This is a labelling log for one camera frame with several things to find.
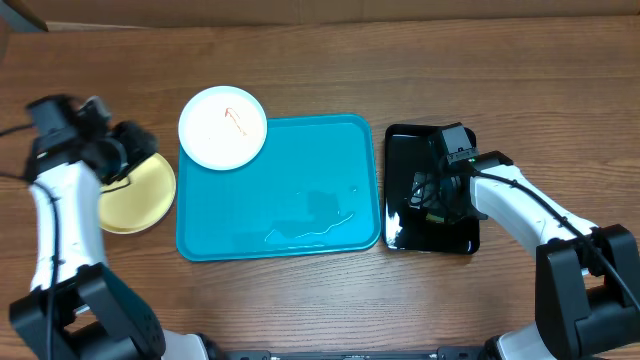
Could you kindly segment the green yellow sponge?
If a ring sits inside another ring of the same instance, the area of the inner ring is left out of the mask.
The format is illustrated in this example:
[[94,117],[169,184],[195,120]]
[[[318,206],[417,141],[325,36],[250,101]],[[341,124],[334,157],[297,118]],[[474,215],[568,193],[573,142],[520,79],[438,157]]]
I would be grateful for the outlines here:
[[443,214],[428,213],[425,219],[434,223],[446,223],[447,217]]

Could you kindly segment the yellow plate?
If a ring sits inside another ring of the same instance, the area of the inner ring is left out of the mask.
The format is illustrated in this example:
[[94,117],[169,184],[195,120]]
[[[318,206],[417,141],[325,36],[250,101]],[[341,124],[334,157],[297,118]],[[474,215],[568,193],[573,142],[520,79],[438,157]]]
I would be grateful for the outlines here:
[[101,228],[115,234],[144,231],[167,214],[175,195],[175,173],[169,162],[155,153],[124,180],[101,188]]

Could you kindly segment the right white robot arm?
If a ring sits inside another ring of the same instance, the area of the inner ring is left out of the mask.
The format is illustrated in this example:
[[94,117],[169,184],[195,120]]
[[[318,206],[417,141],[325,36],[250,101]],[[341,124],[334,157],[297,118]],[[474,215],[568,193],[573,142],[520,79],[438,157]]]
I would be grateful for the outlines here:
[[433,222],[491,218],[534,258],[535,321],[487,341],[484,359],[592,359],[639,340],[639,251],[620,224],[574,215],[499,151],[445,156],[407,196]]

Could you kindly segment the teal plastic tray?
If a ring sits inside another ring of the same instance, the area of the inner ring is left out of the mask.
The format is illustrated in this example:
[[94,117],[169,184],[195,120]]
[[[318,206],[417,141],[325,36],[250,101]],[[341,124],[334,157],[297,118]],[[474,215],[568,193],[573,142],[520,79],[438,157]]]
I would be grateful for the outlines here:
[[371,128],[355,114],[271,119],[226,171],[179,157],[176,247],[193,262],[360,251],[381,234]]

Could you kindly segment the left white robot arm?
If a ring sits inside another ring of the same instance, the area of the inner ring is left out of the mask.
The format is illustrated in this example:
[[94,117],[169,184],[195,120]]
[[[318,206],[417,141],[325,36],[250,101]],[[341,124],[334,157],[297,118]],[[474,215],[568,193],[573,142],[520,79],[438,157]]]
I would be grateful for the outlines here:
[[31,291],[9,308],[12,327],[40,359],[216,359],[201,334],[163,329],[151,307],[109,268],[98,219],[103,184],[155,151],[131,122],[38,120],[24,181],[37,211]]

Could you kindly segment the black plastic tray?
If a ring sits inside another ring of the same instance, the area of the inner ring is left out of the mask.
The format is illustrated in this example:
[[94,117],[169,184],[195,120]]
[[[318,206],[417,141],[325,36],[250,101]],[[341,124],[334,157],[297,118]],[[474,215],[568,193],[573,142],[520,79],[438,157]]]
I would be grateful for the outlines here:
[[435,204],[414,209],[408,205],[416,172],[431,174],[434,163],[429,139],[436,126],[394,124],[384,141],[383,240],[391,250],[471,255],[480,247],[479,220],[467,218],[455,224],[425,219]]

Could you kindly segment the white plate with stain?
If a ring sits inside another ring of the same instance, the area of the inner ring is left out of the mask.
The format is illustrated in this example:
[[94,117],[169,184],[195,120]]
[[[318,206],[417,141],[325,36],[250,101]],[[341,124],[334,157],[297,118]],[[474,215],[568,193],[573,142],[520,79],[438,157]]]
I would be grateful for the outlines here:
[[257,156],[267,137],[263,106],[233,86],[200,91],[184,106],[178,123],[182,150],[211,170],[240,168]]

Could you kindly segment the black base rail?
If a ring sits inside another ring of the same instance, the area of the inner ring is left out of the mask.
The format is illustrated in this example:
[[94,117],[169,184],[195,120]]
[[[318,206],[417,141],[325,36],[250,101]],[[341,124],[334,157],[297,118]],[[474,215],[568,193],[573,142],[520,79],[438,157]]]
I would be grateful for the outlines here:
[[486,359],[483,346],[443,346],[436,350],[418,351],[343,351],[289,352],[266,350],[227,351],[227,360],[481,360]]

